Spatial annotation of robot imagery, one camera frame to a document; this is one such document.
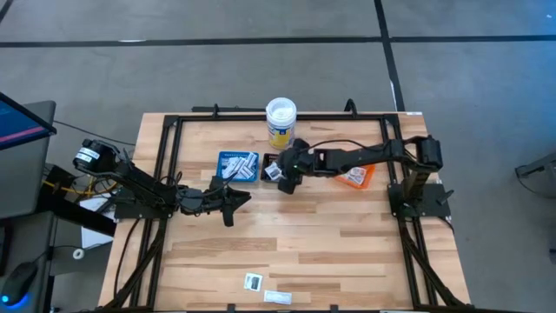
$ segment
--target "yellow label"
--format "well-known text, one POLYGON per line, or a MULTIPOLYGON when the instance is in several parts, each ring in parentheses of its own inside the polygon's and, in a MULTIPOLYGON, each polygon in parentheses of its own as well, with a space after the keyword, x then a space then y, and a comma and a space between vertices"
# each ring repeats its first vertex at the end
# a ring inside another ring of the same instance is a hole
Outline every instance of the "yellow label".
POLYGON ((270 139, 270 145, 277 149, 285 149, 289 143, 290 134, 290 130, 286 130, 285 133, 276 130, 270 139))

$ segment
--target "small white card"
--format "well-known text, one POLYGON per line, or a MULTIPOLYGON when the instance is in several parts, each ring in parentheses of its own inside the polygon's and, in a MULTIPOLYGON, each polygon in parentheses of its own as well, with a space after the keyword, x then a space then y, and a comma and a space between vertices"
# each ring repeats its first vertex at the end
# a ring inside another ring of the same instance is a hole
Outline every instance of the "small white card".
POLYGON ((264 290, 264 302, 291 304, 292 294, 290 294, 289 292, 264 290))
POLYGON ((262 275, 247 273, 245 275, 245 282, 243 283, 243 288, 252 291, 261 291, 262 275))
POLYGON ((264 171, 267 172, 268 177, 270 177, 271 181, 277 181, 282 177, 281 170, 278 167, 278 164, 276 164, 276 162, 272 162, 272 164, 270 164, 266 169, 264 169, 264 171))

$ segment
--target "orange packet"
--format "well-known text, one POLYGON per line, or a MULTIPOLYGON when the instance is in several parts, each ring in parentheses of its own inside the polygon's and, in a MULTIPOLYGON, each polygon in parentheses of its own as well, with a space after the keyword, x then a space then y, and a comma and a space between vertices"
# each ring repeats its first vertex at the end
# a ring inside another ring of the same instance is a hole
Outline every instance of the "orange packet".
POLYGON ((356 189, 366 189, 374 174, 374 164, 354 167, 349 172, 335 176, 334 179, 356 189))

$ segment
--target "container lid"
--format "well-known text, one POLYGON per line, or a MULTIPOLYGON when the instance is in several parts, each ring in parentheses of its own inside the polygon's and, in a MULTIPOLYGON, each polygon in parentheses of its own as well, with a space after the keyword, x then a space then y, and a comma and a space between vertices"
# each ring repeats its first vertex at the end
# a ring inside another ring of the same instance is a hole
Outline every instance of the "container lid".
POLYGON ((267 119, 280 126, 288 126, 295 122, 297 108, 295 103, 285 97, 277 97, 267 105, 267 119))

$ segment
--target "concrete floor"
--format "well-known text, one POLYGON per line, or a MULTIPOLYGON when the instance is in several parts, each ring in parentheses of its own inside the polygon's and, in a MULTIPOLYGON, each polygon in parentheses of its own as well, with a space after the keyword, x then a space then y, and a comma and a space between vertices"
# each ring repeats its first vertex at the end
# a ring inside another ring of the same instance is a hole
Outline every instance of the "concrete floor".
MULTIPOLYGON (((390 36, 556 33, 549 0, 383 3, 390 36)), ((379 36, 376 21, 370 0, 15 0, 0 42, 379 36)), ((521 188, 513 168, 554 151, 556 43, 393 50, 407 110, 423 111, 442 142, 440 175, 456 191, 453 224, 473 303, 553 312, 554 202, 521 188)), ((394 109, 381 43, 0 49, 0 73, 2 91, 19 102, 55 100, 56 119, 125 141, 136 139, 143 112, 194 105, 263 107, 282 96, 300 110, 340 110, 352 97, 360 110, 394 109)), ((58 129, 48 161, 71 169, 86 136, 58 129)), ((94 307, 102 277, 100 266, 57 279, 53 304, 94 307)))

